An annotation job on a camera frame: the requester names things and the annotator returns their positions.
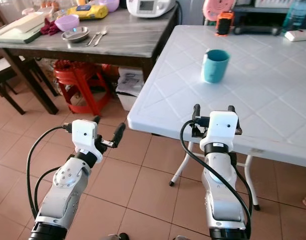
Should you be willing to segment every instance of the blue cup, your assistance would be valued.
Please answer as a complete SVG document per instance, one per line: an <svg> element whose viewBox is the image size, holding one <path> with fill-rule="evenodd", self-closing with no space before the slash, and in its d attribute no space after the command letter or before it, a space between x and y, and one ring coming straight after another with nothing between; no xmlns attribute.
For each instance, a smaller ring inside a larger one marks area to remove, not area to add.
<svg viewBox="0 0 306 240"><path fill-rule="evenodd" d="M218 83L225 74L229 57L224 50L207 51L203 59L202 79L208 83Z"/></svg>

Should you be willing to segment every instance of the red plastic stool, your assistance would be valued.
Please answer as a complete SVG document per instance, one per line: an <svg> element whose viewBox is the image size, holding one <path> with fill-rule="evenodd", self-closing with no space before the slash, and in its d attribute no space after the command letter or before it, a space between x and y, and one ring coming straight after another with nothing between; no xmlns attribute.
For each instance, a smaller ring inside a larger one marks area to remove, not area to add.
<svg viewBox="0 0 306 240"><path fill-rule="evenodd" d="M94 115L100 116L100 111L108 103L111 94L95 65L86 62L57 60L54 64L54 74L63 92L65 101L73 113L93 113ZM71 88L66 90L65 85L71 85ZM89 89L90 86L104 87L106 94L99 101L95 101ZM72 104L71 98L77 92L83 95L87 103L86 106L76 106Z"/></svg>

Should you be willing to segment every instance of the white table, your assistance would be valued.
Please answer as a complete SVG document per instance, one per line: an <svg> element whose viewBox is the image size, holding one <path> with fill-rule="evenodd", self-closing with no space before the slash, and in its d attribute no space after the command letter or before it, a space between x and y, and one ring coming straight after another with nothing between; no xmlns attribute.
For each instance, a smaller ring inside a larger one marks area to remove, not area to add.
<svg viewBox="0 0 306 240"><path fill-rule="evenodd" d="M247 174L252 156L306 166L306 41L272 35L216 37L214 32L213 26L175 27L127 117L129 126L178 139L195 104L201 116L234 105L243 129L234 139L234 151L249 155ZM207 49L231 55L219 84L201 80ZM191 138L190 127L184 140L199 142Z"/></svg>

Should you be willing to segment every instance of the blue bottle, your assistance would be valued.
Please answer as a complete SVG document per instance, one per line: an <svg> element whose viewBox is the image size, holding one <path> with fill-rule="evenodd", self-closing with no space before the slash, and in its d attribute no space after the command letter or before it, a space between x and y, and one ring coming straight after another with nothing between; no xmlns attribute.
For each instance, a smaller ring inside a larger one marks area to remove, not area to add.
<svg viewBox="0 0 306 240"><path fill-rule="evenodd" d="M294 0L284 20L283 30L286 32L300 29L305 17L306 0Z"/></svg>

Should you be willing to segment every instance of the purple bowl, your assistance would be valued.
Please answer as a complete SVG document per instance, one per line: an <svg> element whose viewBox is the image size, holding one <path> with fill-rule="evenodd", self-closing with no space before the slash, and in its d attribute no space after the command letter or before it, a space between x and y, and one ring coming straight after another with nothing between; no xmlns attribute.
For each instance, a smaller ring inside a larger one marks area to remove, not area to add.
<svg viewBox="0 0 306 240"><path fill-rule="evenodd" d="M106 5L110 13L114 12L119 6L119 0L98 0L97 2L99 5Z"/></svg>
<svg viewBox="0 0 306 240"><path fill-rule="evenodd" d="M62 16L55 21L55 25L63 32L78 27L79 17L76 14Z"/></svg>

